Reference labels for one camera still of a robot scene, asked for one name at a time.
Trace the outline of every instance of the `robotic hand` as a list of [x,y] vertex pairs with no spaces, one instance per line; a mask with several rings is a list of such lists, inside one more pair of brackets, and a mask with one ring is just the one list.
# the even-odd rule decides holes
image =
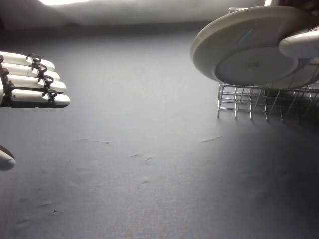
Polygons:
[[[35,54],[0,52],[0,107],[62,108],[70,98],[52,62]],[[0,170],[15,166],[13,154],[0,145]]]

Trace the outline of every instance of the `metal wire rack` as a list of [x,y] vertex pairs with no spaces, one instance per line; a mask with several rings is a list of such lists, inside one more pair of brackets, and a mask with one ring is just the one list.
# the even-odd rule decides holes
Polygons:
[[249,113],[250,119],[255,114],[264,114],[268,121],[271,116],[281,117],[284,123],[294,117],[301,119],[319,119],[317,103],[319,101],[319,82],[301,89],[272,90],[257,86],[236,86],[219,84],[217,117],[221,110],[233,111],[235,118],[239,112]]

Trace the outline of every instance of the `background wall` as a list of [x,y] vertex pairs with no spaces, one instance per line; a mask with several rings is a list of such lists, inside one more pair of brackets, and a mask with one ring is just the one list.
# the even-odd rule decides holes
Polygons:
[[46,6],[38,0],[2,0],[6,28],[53,27],[66,24],[117,25],[213,21],[230,7],[264,5],[264,0],[91,0]]
[[64,109],[1,109],[2,239],[318,238],[317,129],[221,112],[194,68],[204,24],[26,30]]

